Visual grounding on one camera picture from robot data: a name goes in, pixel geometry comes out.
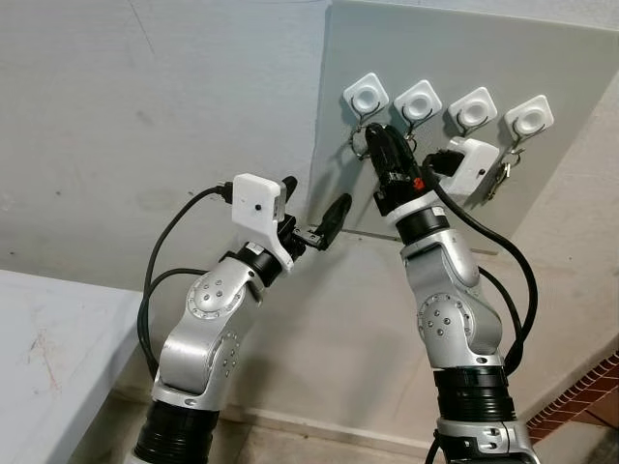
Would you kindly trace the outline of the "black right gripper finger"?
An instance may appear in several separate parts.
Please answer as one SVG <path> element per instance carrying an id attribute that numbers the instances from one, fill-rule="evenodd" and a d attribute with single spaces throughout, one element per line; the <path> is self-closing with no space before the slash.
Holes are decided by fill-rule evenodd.
<path id="1" fill-rule="evenodd" d="M 389 174 L 401 174 L 407 178 L 420 176 L 419 164 L 408 141 L 398 129 L 390 125 L 383 127 L 383 164 Z"/>
<path id="2" fill-rule="evenodd" d="M 367 124 L 366 145 L 377 178 L 390 181 L 391 174 L 397 173 L 397 133 L 386 124 Z"/>

